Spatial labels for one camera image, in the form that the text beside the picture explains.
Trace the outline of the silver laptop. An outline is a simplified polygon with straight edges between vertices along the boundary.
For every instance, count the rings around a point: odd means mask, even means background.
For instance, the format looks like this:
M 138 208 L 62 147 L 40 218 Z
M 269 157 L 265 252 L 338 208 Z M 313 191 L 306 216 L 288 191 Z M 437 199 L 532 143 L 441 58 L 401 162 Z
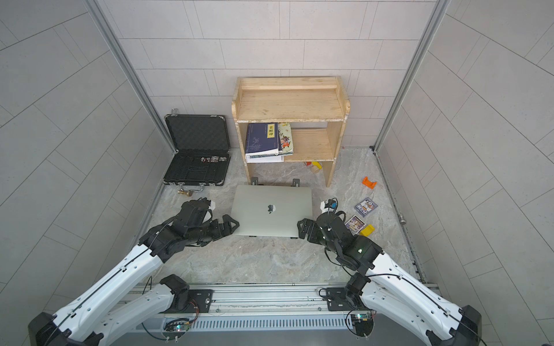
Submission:
M 297 222 L 312 218 L 312 189 L 241 185 L 230 216 L 239 222 L 236 236 L 297 238 Z

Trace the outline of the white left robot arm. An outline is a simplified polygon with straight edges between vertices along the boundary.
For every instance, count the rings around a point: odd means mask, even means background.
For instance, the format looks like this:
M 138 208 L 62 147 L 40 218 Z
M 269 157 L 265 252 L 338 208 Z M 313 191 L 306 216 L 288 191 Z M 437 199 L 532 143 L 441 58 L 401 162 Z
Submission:
M 125 306 L 121 299 L 147 275 L 186 247 L 204 247 L 233 234 L 239 222 L 228 215 L 213 218 L 214 202 L 189 200 L 179 213 L 148 230 L 108 274 L 55 314 L 40 313 L 28 325 L 32 345 L 110 345 L 158 313 L 199 306 L 190 286 L 177 275 L 161 279 Z

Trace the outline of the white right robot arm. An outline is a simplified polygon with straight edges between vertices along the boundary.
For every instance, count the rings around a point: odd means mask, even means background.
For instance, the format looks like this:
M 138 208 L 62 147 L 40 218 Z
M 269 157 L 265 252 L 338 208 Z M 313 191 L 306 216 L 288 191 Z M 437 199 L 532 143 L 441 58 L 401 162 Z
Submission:
M 299 236 L 322 245 L 353 274 L 340 295 L 351 312 L 384 314 L 426 345 L 481 345 L 482 316 L 434 293 L 401 268 L 370 238 L 352 234 L 342 213 L 326 212 L 298 222 Z

